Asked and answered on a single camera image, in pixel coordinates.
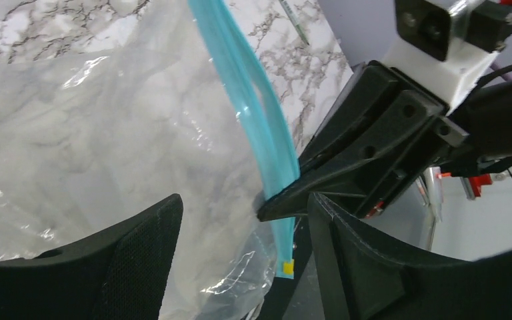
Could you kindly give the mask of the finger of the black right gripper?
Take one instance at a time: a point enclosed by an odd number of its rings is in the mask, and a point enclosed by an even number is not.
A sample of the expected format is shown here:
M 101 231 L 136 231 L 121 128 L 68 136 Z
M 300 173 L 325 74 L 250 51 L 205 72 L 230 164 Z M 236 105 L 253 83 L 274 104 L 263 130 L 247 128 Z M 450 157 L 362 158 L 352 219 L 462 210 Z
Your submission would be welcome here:
M 323 163 L 309 162 L 300 178 L 258 209 L 257 217 L 272 221 L 305 215 L 310 194 L 319 193 L 364 218 L 400 196 L 441 150 L 441 138 L 428 128 L 404 133 L 370 129 Z

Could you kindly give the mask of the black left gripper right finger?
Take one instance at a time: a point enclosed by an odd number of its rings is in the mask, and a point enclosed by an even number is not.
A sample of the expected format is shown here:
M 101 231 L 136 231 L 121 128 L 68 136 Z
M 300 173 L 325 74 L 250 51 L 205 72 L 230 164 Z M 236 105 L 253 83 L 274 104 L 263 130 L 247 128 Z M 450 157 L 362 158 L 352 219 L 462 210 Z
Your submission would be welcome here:
M 308 218 L 326 319 L 512 319 L 512 250 L 476 261 L 438 255 L 318 193 Z

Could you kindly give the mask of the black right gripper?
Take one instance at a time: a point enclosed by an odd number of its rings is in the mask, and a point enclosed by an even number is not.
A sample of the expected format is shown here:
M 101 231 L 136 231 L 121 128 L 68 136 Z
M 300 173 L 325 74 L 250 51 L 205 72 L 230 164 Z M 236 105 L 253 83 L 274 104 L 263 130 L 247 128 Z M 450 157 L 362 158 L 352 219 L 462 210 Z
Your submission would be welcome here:
M 420 93 L 443 111 L 449 109 L 398 68 L 376 60 L 360 64 L 299 156 L 301 172 L 317 169 L 340 153 L 406 90 Z M 456 131 L 438 120 L 432 128 L 391 150 L 388 160 L 367 166 L 368 173 L 379 173 L 388 165 L 394 172 L 390 181 L 382 182 L 373 198 L 360 206 L 359 218 L 384 210 L 428 167 L 439 166 L 454 177 L 475 177 L 512 166 L 512 81 L 478 90 L 449 120 L 467 134 L 459 146 L 448 142 Z

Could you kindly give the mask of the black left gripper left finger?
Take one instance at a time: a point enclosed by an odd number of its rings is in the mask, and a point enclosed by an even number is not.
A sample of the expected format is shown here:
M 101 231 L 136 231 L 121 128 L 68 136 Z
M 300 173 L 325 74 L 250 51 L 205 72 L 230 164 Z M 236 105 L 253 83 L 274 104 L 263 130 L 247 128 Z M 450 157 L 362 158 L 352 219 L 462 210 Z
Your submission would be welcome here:
M 157 319 L 182 214 L 173 194 L 35 258 L 0 261 L 0 319 Z

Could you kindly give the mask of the clear zip top bag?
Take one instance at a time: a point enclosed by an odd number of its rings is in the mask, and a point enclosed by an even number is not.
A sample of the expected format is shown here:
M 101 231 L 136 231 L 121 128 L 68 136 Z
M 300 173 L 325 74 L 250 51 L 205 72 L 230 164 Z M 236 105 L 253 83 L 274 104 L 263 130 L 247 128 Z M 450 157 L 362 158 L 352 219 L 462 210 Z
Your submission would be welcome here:
M 293 244 L 256 212 L 298 176 L 230 1 L 0 1 L 0 261 L 178 194 L 157 319 L 248 319 Z

